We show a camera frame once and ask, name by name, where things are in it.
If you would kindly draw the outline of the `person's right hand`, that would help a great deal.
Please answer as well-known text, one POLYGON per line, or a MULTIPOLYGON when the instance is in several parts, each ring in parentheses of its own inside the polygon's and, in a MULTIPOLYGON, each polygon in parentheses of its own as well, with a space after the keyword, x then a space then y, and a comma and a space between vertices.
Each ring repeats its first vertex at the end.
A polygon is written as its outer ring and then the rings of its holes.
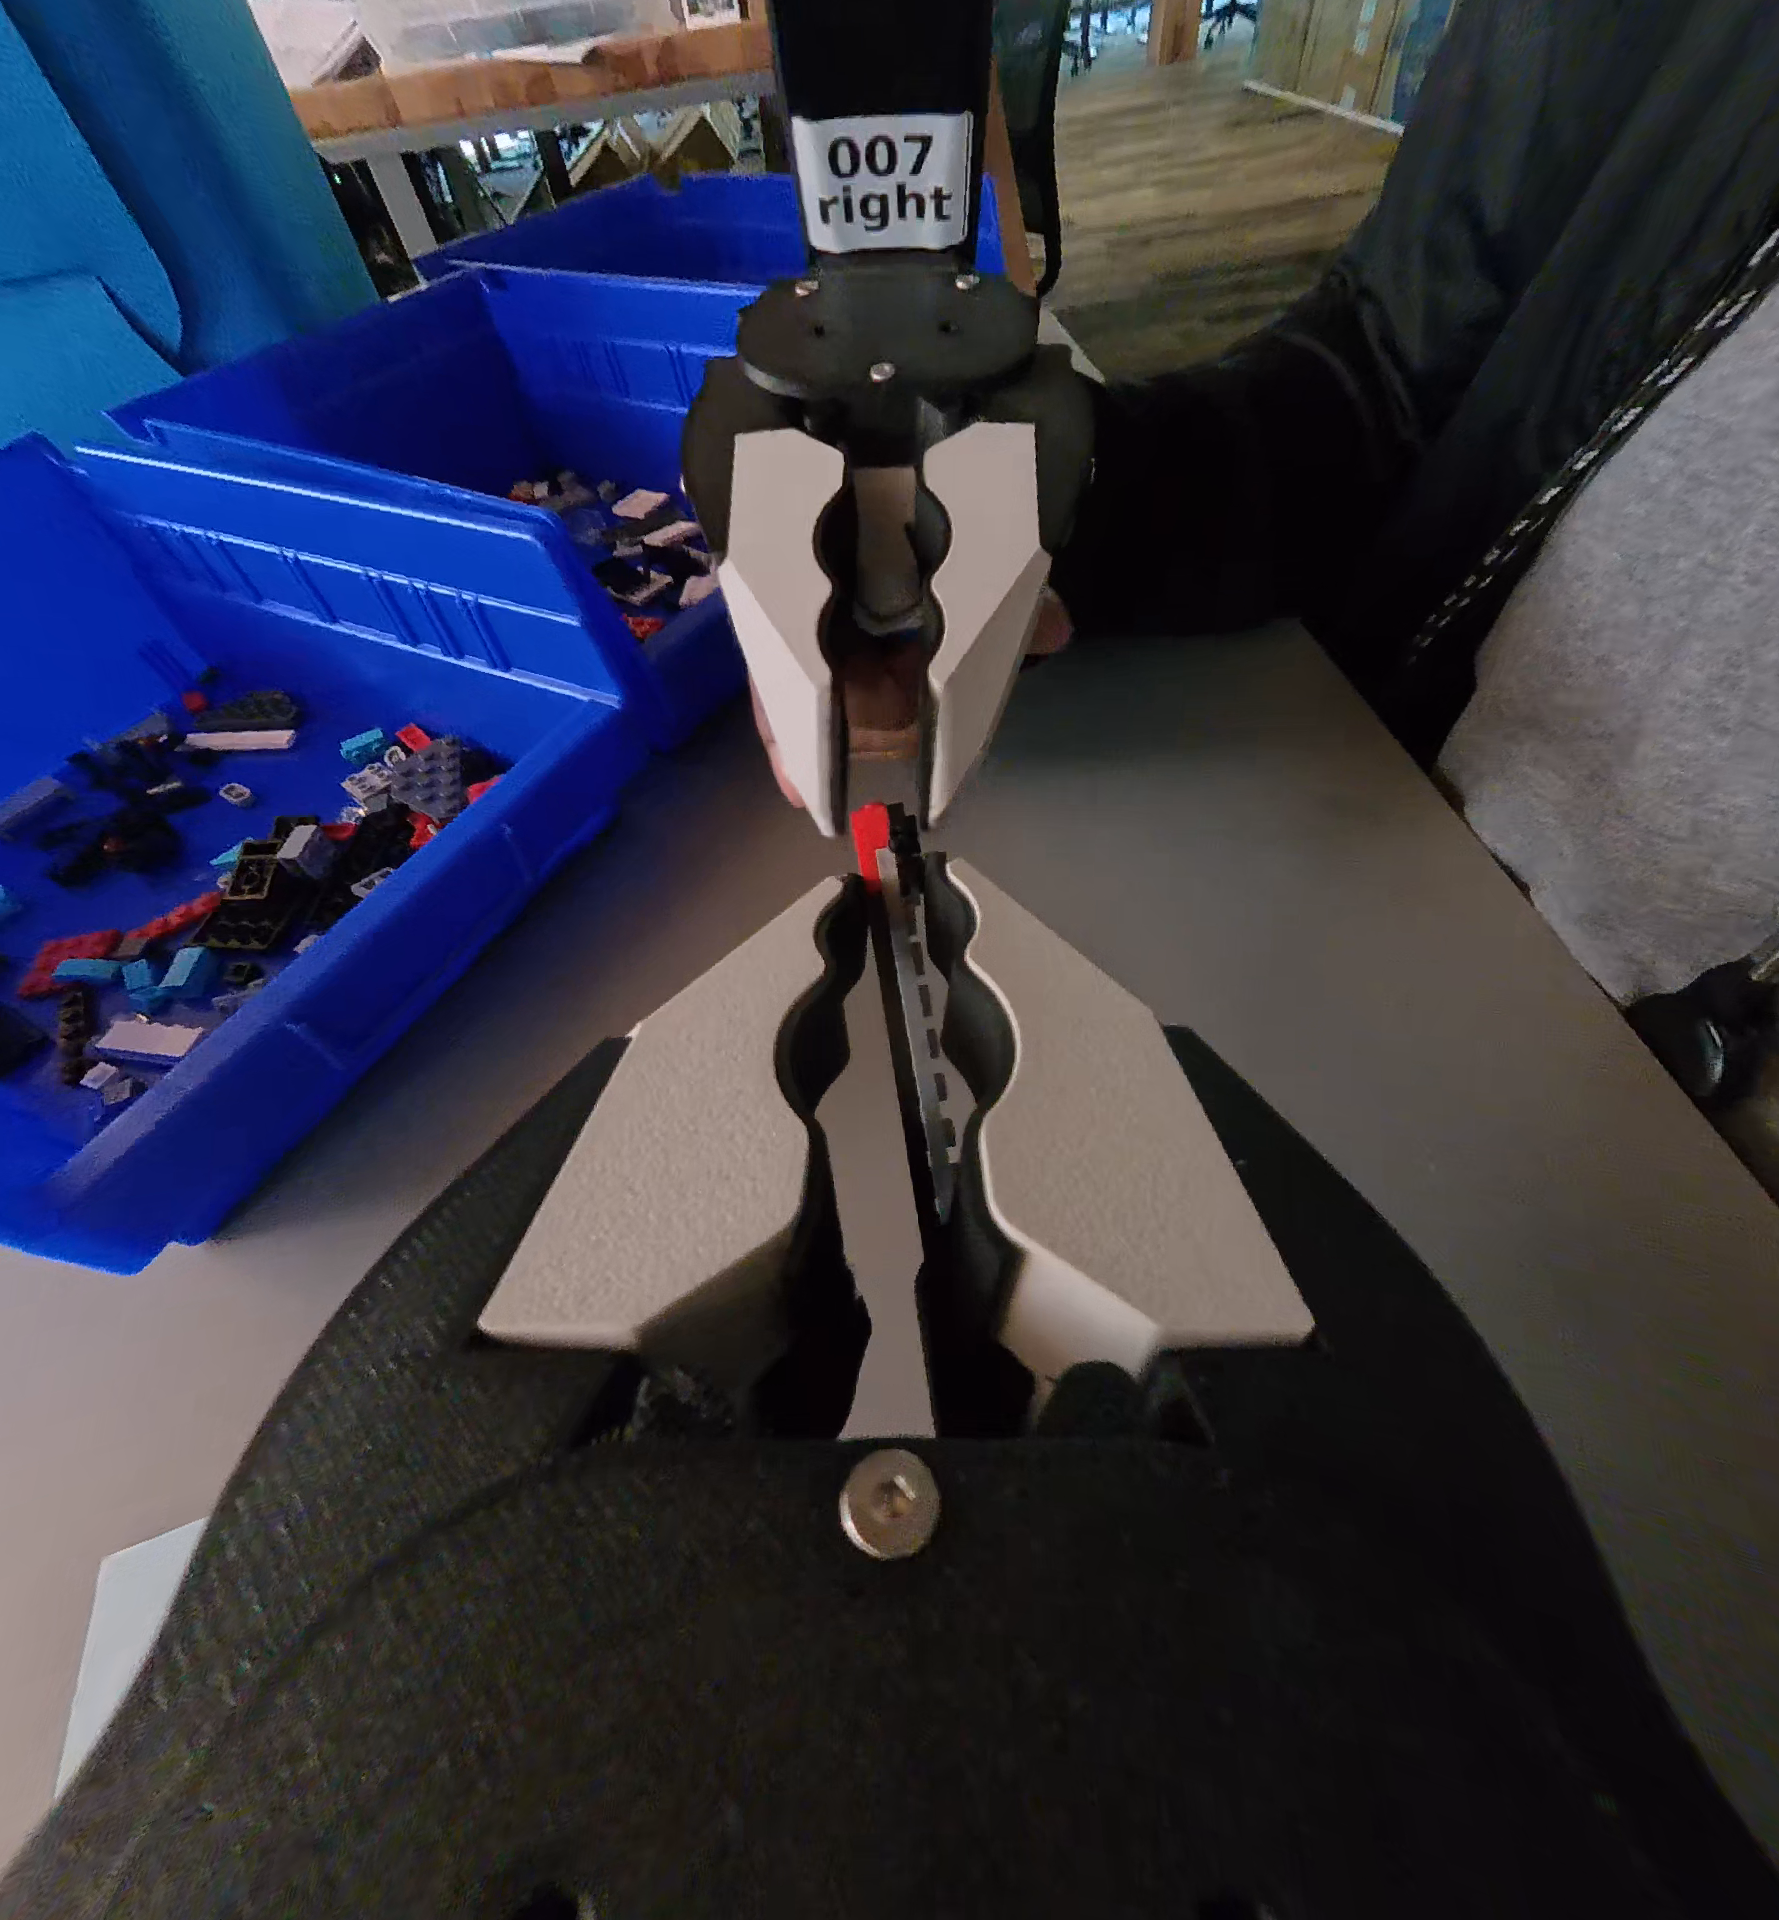
MULTIPOLYGON (((1046 587, 1038 609, 1023 664, 1051 658, 1068 648, 1074 623, 1062 595, 1046 587)), ((864 634, 838 664, 834 679, 843 693, 846 744, 864 759, 909 759, 920 750, 920 699, 924 686, 924 649, 920 630, 905 627, 891 632, 864 634)), ((784 798, 806 809, 806 796, 792 780, 772 723, 751 686, 751 708, 772 779, 784 798)))

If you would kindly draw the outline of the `teal felt chair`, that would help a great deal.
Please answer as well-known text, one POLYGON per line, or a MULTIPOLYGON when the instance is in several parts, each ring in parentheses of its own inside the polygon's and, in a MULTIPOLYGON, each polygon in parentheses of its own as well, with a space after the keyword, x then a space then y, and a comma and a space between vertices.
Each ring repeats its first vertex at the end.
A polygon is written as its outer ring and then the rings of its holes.
POLYGON ((0 447, 378 299, 243 1, 0 1, 0 447))

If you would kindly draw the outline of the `small heap of toy bricks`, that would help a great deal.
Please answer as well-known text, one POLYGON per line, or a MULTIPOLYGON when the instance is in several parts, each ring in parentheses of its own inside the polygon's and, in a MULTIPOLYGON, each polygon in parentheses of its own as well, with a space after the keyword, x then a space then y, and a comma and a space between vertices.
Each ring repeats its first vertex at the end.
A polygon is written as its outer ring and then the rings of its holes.
POLYGON ((562 466, 517 480, 504 497, 543 507, 564 525, 640 648, 679 614, 717 595, 717 567, 704 528, 670 492, 588 480, 562 466))

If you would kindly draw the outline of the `grey desk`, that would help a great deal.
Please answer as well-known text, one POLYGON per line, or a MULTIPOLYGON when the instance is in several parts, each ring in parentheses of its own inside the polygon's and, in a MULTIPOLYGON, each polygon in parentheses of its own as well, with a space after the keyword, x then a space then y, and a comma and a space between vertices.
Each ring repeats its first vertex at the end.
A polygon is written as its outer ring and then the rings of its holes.
MULTIPOLYGON (((1233 1067, 1429 1262, 1779 1861, 1779 1209, 1299 627, 1032 669, 940 832, 1233 1067)), ((220 1237, 0 1247, 0 1874, 101 1563, 207 1513, 399 1230, 597 1039, 846 864, 745 717, 620 822, 220 1237)))

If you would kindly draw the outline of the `long dark grey brick plate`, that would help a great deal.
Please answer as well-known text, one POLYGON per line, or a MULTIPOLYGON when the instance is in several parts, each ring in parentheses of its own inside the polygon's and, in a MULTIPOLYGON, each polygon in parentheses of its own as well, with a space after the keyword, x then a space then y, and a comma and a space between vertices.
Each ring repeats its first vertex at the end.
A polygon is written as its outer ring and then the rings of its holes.
POLYGON ((947 986, 929 956, 924 866, 901 886, 898 863, 881 860, 881 893, 872 896, 869 926, 891 1066, 901 1102, 901 1130, 924 1236, 950 1220, 961 1158, 961 1085, 943 1048, 947 986))

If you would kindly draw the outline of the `brick instruction booklet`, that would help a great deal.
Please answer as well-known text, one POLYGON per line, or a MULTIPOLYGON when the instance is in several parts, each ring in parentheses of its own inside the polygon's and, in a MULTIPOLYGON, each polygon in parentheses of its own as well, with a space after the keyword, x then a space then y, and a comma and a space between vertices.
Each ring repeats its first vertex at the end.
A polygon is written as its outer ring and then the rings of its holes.
POLYGON ((207 1520, 197 1518, 102 1559, 61 1739, 55 1798, 68 1790, 132 1693, 205 1526, 207 1520))

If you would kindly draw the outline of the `blue plastic storage bin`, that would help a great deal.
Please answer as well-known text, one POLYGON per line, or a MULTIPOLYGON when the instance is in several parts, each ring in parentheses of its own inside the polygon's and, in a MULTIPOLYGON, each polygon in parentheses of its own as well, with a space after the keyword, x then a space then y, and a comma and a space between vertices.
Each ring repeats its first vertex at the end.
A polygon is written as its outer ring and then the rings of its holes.
POLYGON ((0 800, 177 706, 282 688, 305 736, 410 717, 510 770, 250 1009, 85 1133, 55 1087, 0 1084, 0 1243, 137 1272, 211 1236, 613 820, 645 746, 622 708, 164 581, 40 440, 0 449, 0 800))
POLYGON ((686 407, 752 296, 467 269, 119 405, 73 462, 177 587, 566 691, 666 750, 747 704, 721 598, 618 602, 514 487, 676 500, 686 407))
POLYGON ((638 175, 580 194, 426 252, 416 270, 426 285, 485 267, 759 290, 803 276, 807 264, 792 175, 709 171, 674 186, 638 175))

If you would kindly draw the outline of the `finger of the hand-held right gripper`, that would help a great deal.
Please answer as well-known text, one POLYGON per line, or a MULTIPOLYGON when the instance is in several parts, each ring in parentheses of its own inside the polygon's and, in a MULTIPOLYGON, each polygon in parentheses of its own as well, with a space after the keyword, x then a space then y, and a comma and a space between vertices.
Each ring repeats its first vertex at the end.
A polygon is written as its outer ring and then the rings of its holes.
POLYGON ((937 826, 989 751, 1046 591, 1035 427, 964 426, 924 451, 920 497, 943 523, 920 746, 922 822, 937 826))
POLYGON ((825 835, 837 835, 846 755, 825 653, 833 581, 815 543, 843 481, 843 455, 800 427, 737 435, 717 563, 781 780, 825 835))

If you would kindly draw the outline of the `person's black jacket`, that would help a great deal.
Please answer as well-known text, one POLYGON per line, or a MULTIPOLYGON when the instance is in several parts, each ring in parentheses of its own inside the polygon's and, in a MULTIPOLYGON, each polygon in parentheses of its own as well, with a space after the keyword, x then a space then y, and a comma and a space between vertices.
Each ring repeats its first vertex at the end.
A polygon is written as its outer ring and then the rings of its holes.
POLYGON ((1345 249, 1429 444, 1313 636, 1427 762, 1568 503, 1779 276, 1779 1, 1459 4, 1345 249))

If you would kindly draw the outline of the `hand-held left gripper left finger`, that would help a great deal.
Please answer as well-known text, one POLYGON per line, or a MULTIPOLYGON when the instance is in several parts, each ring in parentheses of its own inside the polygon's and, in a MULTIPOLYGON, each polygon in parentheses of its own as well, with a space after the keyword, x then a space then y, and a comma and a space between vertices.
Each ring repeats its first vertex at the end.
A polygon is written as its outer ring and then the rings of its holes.
POLYGON ((480 1312, 508 1346, 781 1361, 853 1319, 818 1106, 869 952, 826 876, 640 1020, 480 1312))

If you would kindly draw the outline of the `person's grey sweatshirt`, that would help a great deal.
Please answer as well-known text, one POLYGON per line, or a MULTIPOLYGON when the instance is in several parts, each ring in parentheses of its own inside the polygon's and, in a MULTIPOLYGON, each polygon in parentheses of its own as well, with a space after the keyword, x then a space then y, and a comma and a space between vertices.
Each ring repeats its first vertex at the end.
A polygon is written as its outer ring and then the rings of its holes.
POLYGON ((1779 919, 1779 280, 1573 500, 1438 770, 1619 1006, 1779 919))

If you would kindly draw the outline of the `person's right forearm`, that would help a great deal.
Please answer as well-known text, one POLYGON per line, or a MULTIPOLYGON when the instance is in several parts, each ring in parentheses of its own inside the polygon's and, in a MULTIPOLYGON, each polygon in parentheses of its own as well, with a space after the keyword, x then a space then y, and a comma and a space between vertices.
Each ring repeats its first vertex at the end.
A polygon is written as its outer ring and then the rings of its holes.
POLYGON ((1429 444, 1354 249, 1219 356, 1092 401, 1091 480, 1050 567, 1078 641, 1320 630, 1429 444))

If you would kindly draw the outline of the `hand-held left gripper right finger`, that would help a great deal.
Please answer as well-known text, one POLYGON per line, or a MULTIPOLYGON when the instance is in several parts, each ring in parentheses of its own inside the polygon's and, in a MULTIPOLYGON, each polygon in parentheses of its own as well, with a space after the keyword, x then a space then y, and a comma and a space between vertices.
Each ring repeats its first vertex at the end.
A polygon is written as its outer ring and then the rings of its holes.
POLYGON ((926 863, 924 941, 971 1331, 1030 1373, 1301 1346, 1313 1313, 1154 1011, 961 856, 926 863))

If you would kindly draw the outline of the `wooden workbench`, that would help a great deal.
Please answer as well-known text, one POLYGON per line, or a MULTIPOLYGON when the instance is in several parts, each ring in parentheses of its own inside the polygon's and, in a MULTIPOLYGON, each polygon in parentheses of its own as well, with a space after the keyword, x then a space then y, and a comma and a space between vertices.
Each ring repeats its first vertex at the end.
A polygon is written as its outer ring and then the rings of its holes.
POLYGON ((575 59, 564 49, 519 50, 293 87, 289 101, 328 166, 370 167, 397 241, 420 261, 441 238, 416 184, 416 153, 500 131, 593 127, 597 145, 674 186, 713 153, 732 166, 737 107, 774 85, 772 35, 759 12, 593 41, 575 59))

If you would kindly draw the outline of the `pile of mixed toy bricks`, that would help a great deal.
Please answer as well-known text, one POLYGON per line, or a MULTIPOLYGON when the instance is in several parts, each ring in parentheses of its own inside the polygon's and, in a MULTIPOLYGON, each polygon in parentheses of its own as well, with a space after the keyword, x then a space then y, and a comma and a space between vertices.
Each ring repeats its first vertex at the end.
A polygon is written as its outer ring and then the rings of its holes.
POLYGON ((512 766, 416 715, 328 742, 305 720, 203 675, 0 800, 0 1084, 99 1130, 512 766))

